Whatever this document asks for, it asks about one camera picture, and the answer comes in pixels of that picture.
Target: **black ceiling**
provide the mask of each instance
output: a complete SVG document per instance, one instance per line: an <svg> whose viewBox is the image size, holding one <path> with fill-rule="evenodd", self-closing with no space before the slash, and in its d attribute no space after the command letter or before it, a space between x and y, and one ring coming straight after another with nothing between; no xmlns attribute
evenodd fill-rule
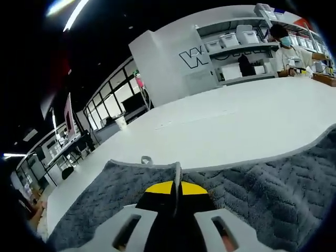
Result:
<svg viewBox="0 0 336 252"><path fill-rule="evenodd" d="M68 59L72 72L62 83L55 106L62 111L65 97L71 91L73 108L78 111L108 75L131 56L128 44L140 34L205 9L238 4L223 0L202 4L194 0L90 0L71 30L63 33L78 0L49 18L45 18L45 12L51 0L9 2L11 6L2 10L6 18L2 22L6 50L0 152L14 153L27 152L52 129L50 115L46 121L41 115L40 101L50 86L53 62L59 55ZM239 4L257 2L239 1ZM287 9L276 1L269 4ZM56 117L58 121L64 120L62 114ZM25 143L22 139L30 128L38 130L39 135Z"/></svg>

